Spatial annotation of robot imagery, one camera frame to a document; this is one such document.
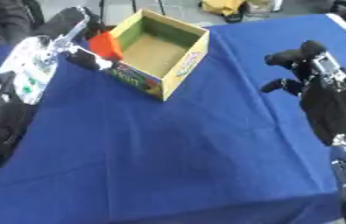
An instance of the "dark clothing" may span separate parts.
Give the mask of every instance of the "dark clothing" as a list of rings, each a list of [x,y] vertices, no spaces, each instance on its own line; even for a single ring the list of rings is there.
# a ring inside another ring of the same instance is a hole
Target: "dark clothing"
[[[31,32],[22,0],[0,0],[0,45],[16,44]]]

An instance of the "silver robotic hand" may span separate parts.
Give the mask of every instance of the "silver robotic hand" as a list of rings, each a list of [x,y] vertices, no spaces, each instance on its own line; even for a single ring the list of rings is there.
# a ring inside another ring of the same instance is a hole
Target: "silver robotic hand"
[[[103,70],[110,61],[78,46],[75,41],[97,26],[83,7],[65,9],[24,39],[0,67],[0,166],[12,155],[38,110],[46,87],[56,74],[58,55],[81,67]]]
[[[262,91],[284,89],[298,96],[313,132],[332,147],[332,168],[346,220],[346,69],[323,45],[314,41],[305,42],[300,49],[265,56],[265,62],[282,66],[296,76],[297,80],[273,80]]]

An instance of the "orange block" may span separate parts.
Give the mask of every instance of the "orange block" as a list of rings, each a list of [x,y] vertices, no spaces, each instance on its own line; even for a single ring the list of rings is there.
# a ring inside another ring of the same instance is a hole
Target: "orange block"
[[[108,31],[91,38],[89,48],[105,60],[122,60],[124,58],[118,41]]]

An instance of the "cardboard box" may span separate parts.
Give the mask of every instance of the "cardboard box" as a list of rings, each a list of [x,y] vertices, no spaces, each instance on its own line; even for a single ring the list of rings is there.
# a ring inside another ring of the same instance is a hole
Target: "cardboard box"
[[[165,101],[208,52],[209,31],[140,10],[113,31],[124,60],[113,76]]]

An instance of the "blue tablecloth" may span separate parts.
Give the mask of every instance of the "blue tablecloth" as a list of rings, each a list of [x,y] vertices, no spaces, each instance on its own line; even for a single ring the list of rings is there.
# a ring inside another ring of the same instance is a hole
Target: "blue tablecloth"
[[[264,56],[308,39],[346,67],[346,31],[322,15],[210,30],[208,56],[167,102],[62,60],[29,132],[0,170],[0,224],[339,217],[329,149],[297,99],[258,90],[291,77],[266,66]],[[0,48],[0,64],[8,50]]]

